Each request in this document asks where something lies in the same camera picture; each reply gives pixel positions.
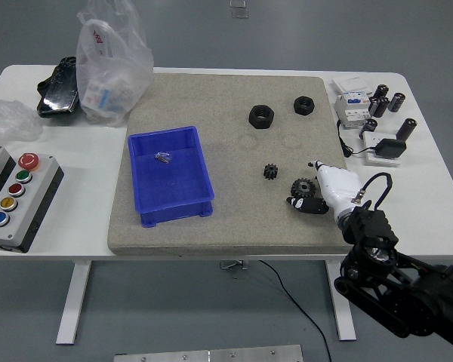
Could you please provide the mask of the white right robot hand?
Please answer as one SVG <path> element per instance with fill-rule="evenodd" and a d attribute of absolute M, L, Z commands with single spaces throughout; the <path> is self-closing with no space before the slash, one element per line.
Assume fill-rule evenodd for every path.
<path fill-rule="evenodd" d="M 286 202 L 301 213 L 325 214 L 333 210 L 334 221 L 341 228 L 353 209 L 360 203 L 358 193 L 362 188 L 359 176 L 349 170 L 314 161 L 320 198 L 287 197 Z"/>

